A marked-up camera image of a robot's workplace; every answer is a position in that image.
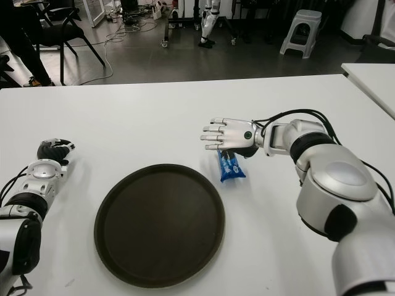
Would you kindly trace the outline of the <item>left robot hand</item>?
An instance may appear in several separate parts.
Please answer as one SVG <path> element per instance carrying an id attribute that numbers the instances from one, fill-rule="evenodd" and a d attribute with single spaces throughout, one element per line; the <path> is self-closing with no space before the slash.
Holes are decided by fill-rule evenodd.
<path id="1" fill-rule="evenodd" d="M 38 160 L 48 159 L 58 162 L 61 166 L 66 166 L 69 161 L 66 160 L 68 154 L 75 149 L 74 143 L 65 139 L 48 139 L 42 141 L 37 150 Z"/>

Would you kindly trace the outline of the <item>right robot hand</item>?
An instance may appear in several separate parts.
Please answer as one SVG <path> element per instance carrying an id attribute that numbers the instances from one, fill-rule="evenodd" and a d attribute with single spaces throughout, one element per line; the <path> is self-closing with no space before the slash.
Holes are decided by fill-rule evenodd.
<path id="1" fill-rule="evenodd" d="M 258 131 L 257 125 L 251 121 L 213 118 L 203 127 L 200 140 L 205 142 L 206 150 L 229 150 L 249 158 L 259 149 L 255 139 Z"/>

